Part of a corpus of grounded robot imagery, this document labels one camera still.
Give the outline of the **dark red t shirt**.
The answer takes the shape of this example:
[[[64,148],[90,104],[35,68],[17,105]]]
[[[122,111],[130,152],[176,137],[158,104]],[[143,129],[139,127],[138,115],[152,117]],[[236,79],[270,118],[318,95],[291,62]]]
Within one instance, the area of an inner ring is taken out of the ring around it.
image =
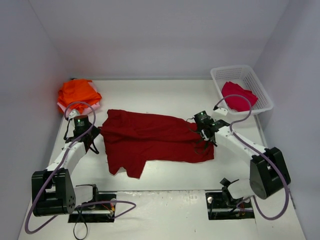
[[[202,163],[215,147],[196,133],[196,124],[174,116],[109,109],[100,126],[109,172],[123,168],[139,179],[148,161]]]

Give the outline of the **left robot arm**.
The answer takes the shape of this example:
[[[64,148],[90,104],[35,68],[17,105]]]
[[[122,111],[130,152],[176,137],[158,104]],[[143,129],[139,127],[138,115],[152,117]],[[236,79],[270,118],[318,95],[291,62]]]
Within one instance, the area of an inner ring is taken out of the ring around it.
[[[32,213],[36,217],[72,214],[82,204],[94,210],[100,204],[95,184],[74,185],[71,179],[72,172],[87,152],[99,154],[94,140],[100,129],[87,115],[76,116],[73,122],[73,136],[65,137],[65,146],[56,160],[31,177]]]

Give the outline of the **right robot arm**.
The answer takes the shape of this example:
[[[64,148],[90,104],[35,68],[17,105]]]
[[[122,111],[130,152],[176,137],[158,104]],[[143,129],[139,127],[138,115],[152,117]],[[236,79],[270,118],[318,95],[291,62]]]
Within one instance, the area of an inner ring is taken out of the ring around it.
[[[249,177],[223,187],[221,200],[225,205],[233,206],[239,199],[251,196],[265,200],[281,189],[284,189],[285,200],[289,200],[291,179],[284,156],[278,148],[269,149],[248,140],[233,130],[232,124],[222,119],[214,120],[205,111],[197,113],[193,119],[196,133],[205,142],[227,148],[249,167]]]

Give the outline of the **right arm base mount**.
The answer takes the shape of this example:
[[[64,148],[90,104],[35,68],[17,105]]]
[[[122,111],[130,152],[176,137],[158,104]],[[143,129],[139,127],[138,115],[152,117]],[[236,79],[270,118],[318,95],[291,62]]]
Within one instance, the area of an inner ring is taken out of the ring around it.
[[[220,184],[222,185],[221,190],[205,192],[207,215],[210,221],[244,220],[255,218],[250,200],[243,202],[240,205],[240,208],[245,209],[245,211],[237,208],[237,204],[243,199],[234,199],[227,189],[229,185],[235,182],[236,181],[229,181],[226,178],[223,178],[220,181]]]

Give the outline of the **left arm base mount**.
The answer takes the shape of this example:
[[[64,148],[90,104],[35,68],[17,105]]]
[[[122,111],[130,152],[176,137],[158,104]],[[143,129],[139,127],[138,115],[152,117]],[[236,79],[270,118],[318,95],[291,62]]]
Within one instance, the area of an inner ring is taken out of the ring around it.
[[[85,240],[89,234],[89,224],[113,223],[115,204],[102,203],[77,207],[68,217],[68,223],[74,224],[72,233],[75,240]]]

